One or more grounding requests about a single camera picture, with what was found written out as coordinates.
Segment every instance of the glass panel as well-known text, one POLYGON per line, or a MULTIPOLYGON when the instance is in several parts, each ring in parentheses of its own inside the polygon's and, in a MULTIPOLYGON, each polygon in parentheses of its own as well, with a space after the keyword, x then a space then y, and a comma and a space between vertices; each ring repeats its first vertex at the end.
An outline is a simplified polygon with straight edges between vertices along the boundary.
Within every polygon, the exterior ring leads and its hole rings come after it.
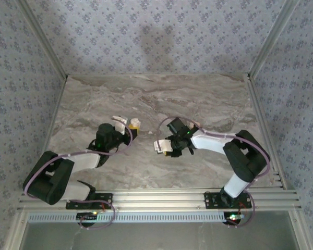
POLYGON ((288 212, 257 212, 246 227, 221 223, 114 223, 99 231, 75 223, 30 223, 21 250, 219 250, 294 249, 288 212))

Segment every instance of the cable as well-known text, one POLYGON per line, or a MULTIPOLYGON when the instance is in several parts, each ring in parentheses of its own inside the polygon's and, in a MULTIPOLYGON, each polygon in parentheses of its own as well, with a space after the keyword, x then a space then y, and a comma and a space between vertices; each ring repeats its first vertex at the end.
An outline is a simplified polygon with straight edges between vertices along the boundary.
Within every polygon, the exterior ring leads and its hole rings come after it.
POLYGON ((75 156, 75 155, 83 155, 83 154, 98 154, 98 155, 115 155, 115 154, 120 154, 125 152, 132 144, 133 141, 133 135, 131 132, 131 129, 129 128, 129 126, 127 124, 125 124, 124 122, 117 120, 115 118, 112 118, 112 120, 117 121, 121 124, 123 124, 125 126, 125 128, 128 130, 129 134, 130 134, 130 142, 129 144, 126 146, 126 148, 124 148, 121 151, 118 152, 114 152, 114 153, 106 153, 106 152, 99 152, 99 151, 89 151, 89 150, 85 150, 85 151, 80 151, 80 152, 75 152, 75 153, 71 153, 71 154, 64 154, 64 155, 58 155, 57 157, 54 157, 53 159, 49 160, 47 163, 45 163, 28 181, 24 193, 26 196, 30 197, 30 198, 34 198, 33 196, 28 194, 28 189, 30 187, 30 185, 32 184, 32 182, 37 178, 37 176, 40 175, 40 173, 47 167, 49 166, 51 163, 55 162, 56 160, 59 160, 61 158, 65 158, 65 157, 69 157, 69 156, 75 156))
POLYGON ((110 207, 111 207, 111 210, 113 211, 113 216, 111 217, 110 221, 109 221, 107 224, 105 224, 105 225, 103 225, 103 226, 99 226, 99 227, 93 227, 93 228, 87 228, 87 227, 84 227, 84 226, 82 225, 82 221, 83 221, 83 220, 85 219, 85 217, 87 217, 88 215, 82 216, 82 217, 80 218, 80 222, 79 222, 79 225, 80 225, 80 228, 81 228, 81 229, 86 229, 86 230, 99 230, 99 229, 104 229, 104 228, 110 226, 110 225, 113 223, 114 219, 116 218, 116 209, 114 208, 114 206, 113 206, 111 203, 106 202, 106 201, 103 201, 103 200, 101 200, 101 199, 96 199, 96 200, 93 200, 93 201, 78 201, 78 200, 73 199, 73 200, 71 200, 71 202, 77 202, 77 203, 96 203, 96 202, 100 202, 100 203, 102 203, 102 204, 107 204, 108 206, 110 206, 110 207))
POLYGON ((248 212, 247 212, 247 207, 245 206, 245 204, 243 204, 242 202, 239 202, 239 206, 242 206, 245 209, 245 211, 246 211, 245 216, 246 216, 248 214, 248 212))

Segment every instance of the yellow object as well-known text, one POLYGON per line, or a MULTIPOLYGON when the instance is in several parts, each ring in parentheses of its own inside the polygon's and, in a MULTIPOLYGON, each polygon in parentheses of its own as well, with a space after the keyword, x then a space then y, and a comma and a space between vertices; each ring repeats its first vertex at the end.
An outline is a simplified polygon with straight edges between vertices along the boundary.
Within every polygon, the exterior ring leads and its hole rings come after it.
POLYGON ((139 128, 133 126, 131 123, 130 123, 130 125, 129 125, 129 128, 130 128, 130 129, 136 129, 136 130, 137 130, 137 134, 139 133, 139 128))

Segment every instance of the wall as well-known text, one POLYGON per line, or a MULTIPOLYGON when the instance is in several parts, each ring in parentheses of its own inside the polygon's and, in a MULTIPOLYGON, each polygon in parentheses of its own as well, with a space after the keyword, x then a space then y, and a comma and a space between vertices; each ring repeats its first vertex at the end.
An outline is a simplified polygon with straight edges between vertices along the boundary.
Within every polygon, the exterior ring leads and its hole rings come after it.
POLYGON ((284 1, 28 0, 67 74, 248 72, 284 1))
POLYGON ((15 2, 0 0, 0 249, 61 87, 15 2))
POLYGON ((313 235, 313 0, 300 2, 255 83, 313 235))

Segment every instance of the mounting bracket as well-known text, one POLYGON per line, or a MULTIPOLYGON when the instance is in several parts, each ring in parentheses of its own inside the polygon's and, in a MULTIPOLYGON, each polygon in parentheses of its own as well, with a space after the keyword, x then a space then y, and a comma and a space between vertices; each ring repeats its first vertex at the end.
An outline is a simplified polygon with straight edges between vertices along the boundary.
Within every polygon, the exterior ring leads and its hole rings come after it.
MULTIPOLYGON (((113 194, 112 193, 95 193, 93 200, 103 200, 112 204, 113 194)), ((94 202, 94 203, 78 203, 73 201, 67 201, 67 210, 111 210, 111 207, 107 204, 94 202)))
POLYGON ((204 193, 204 203, 206 209, 241 209, 252 208, 250 197, 247 193, 241 193, 236 199, 232 201, 232 205, 229 206, 221 200, 221 193, 204 193))

